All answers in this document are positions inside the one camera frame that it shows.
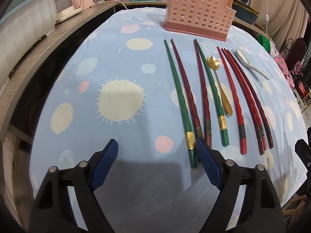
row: gold spoon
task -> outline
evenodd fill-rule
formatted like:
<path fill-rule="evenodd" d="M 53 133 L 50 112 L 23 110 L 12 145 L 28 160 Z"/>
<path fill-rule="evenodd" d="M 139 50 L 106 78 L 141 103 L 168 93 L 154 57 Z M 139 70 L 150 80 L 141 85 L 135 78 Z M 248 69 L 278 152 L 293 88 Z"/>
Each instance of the gold spoon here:
<path fill-rule="evenodd" d="M 220 62 L 219 62 L 219 60 L 216 60 L 215 57 L 207 58 L 206 61 L 208 63 L 208 66 L 211 69 L 214 70 L 214 73 L 215 73 L 215 76 L 216 76 L 216 80 L 217 80 L 217 83 L 218 83 L 218 86 L 219 86 L 219 90 L 220 90 L 220 95 L 221 95 L 221 98 L 222 98 L 222 104 L 223 104 L 225 110 L 227 111 L 227 113 L 232 116 L 233 112 L 232 112 L 231 105 L 230 105 L 230 103 L 228 101 L 228 98 L 226 97 L 226 94 L 224 93 L 224 91 L 223 91 L 223 89 L 221 87 L 218 75 L 216 73 L 216 70 L 219 69 Z"/>

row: blue tablecloth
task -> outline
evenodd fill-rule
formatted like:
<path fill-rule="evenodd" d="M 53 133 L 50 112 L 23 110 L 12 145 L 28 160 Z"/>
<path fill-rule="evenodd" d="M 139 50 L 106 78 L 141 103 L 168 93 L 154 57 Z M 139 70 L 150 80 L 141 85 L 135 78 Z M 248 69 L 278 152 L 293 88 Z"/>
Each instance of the blue tablecloth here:
<path fill-rule="evenodd" d="M 215 105 L 206 78 L 212 121 L 212 147 L 240 166 L 263 164 L 281 204 L 306 179 L 294 152 L 307 141 L 300 108 L 275 61 L 248 33 L 231 26 L 227 42 L 163 29 L 164 9 L 121 11 L 82 43 L 56 80 L 44 105 L 31 152 L 34 195 L 50 166 L 75 166 L 114 138 L 117 161 L 95 195 L 114 230 L 126 233 L 197 233 L 219 191 L 202 167 L 191 169 L 176 90 L 163 43 L 174 39 L 202 124 L 202 100 L 193 40 L 206 57 L 219 59 L 216 47 L 242 48 L 251 63 L 270 77 L 243 68 L 262 103 L 275 146 L 259 155 L 244 95 L 231 70 L 245 121 L 248 153 L 241 155 L 232 93 L 224 67 L 220 81 L 233 108 L 226 117 L 230 145 L 220 140 Z M 229 226 L 237 222 L 243 187 Z M 69 189 L 77 222 L 84 227 L 74 190 Z"/>

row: plastic basket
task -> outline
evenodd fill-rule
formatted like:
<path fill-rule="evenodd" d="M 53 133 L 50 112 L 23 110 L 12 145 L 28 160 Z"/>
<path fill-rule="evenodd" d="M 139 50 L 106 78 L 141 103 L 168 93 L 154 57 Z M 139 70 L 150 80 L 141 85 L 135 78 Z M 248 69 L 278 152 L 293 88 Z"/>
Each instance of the plastic basket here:
<path fill-rule="evenodd" d="M 164 29 L 226 41 L 235 10 L 233 0 L 169 0 Z"/>

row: white ceramic spoon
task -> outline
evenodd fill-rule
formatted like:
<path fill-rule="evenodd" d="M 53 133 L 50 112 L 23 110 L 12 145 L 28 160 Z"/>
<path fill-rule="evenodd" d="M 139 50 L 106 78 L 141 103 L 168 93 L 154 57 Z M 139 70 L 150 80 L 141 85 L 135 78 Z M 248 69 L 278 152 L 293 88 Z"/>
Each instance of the white ceramic spoon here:
<path fill-rule="evenodd" d="M 252 66 L 250 64 L 250 61 L 248 60 L 246 54 L 240 48 L 236 48 L 236 54 L 237 54 L 237 57 L 238 57 L 238 59 L 240 60 L 240 62 L 242 63 L 243 66 L 245 66 L 246 68 L 251 69 L 251 70 L 261 74 L 267 80 L 270 79 L 266 74 L 264 74 L 258 68 L 254 67 L 254 66 Z"/>

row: beige curtain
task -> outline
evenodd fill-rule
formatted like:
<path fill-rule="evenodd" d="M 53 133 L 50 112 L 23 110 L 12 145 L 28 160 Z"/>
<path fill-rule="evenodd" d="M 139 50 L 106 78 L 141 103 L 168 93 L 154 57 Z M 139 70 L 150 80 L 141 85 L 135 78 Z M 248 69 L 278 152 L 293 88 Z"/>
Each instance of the beige curtain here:
<path fill-rule="evenodd" d="M 309 15 L 300 0 L 268 0 L 268 34 L 279 50 L 285 39 L 303 37 Z M 267 0 L 250 0 L 259 11 L 257 24 L 266 28 Z"/>

